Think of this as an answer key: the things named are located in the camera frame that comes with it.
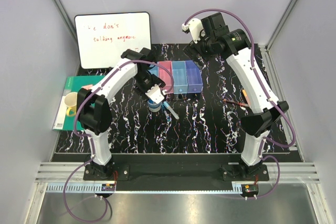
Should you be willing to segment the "light blue bin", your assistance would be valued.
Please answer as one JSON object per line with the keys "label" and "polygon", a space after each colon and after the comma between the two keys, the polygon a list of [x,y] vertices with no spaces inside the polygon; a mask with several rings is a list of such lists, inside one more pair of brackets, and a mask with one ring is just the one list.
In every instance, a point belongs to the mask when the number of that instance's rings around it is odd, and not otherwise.
{"label": "light blue bin", "polygon": [[159,77],[159,68],[157,64],[151,64],[148,68],[148,72],[150,74],[155,75],[156,77]]}

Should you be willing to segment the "purple bin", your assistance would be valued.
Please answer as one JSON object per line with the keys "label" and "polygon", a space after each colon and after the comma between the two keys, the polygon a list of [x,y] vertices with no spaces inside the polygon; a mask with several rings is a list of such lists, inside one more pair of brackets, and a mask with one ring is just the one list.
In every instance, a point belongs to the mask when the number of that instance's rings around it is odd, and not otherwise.
{"label": "purple bin", "polygon": [[185,62],[188,81],[188,93],[200,93],[203,88],[203,80],[200,69],[189,60]]}

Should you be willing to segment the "pink bin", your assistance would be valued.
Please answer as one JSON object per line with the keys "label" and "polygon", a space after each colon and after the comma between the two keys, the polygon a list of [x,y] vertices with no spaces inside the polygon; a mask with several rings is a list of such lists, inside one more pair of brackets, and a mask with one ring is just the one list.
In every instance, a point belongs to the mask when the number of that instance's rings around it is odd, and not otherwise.
{"label": "pink bin", "polygon": [[[159,61],[158,64],[166,68],[172,74],[172,61]],[[173,94],[173,85],[170,75],[162,68],[158,68],[158,77],[165,82],[165,87],[168,94]]]}

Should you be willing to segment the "teal blue bin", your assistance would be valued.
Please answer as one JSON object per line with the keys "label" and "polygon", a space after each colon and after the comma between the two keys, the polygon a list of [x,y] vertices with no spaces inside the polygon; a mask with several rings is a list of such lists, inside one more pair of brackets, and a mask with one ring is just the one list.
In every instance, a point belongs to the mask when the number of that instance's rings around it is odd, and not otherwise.
{"label": "teal blue bin", "polygon": [[188,81],[185,61],[173,61],[172,74],[174,79],[174,94],[186,94],[188,91]]}

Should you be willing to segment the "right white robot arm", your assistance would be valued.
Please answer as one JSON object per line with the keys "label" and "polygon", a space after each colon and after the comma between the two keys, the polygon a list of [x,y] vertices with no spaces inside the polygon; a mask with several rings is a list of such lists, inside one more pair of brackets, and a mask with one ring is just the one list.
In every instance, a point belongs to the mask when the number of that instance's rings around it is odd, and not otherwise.
{"label": "right white robot arm", "polygon": [[244,148],[230,177],[244,180],[255,178],[261,172],[262,149],[271,126],[285,116],[287,101],[280,101],[273,93],[255,62],[253,36],[246,24],[235,14],[242,29],[231,31],[225,24],[221,9],[212,9],[212,15],[197,19],[193,14],[182,24],[182,31],[191,34],[192,41],[184,53],[202,69],[211,57],[220,56],[233,69],[250,100],[251,115],[241,119],[245,131]]}

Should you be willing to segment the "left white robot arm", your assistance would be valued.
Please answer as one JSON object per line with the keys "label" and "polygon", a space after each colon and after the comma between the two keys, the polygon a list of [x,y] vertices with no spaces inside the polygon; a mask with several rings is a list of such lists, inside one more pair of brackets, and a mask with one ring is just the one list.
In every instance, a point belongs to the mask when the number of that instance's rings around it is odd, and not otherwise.
{"label": "left white robot arm", "polygon": [[139,52],[128,49],[100,82],[78,91],[74,122],[80,123],[91,150],[91,157],[85,162],[86,177],[107,180],[117,174],[108,143],[108,128],[112,123],[110,103],[129,80],[135,79],[135,91],[144,101],[150,101],[156,109],[161,107],[166,95],[165,82],[149,72],[150,66],[156,64],[151,49],[142,48]]}

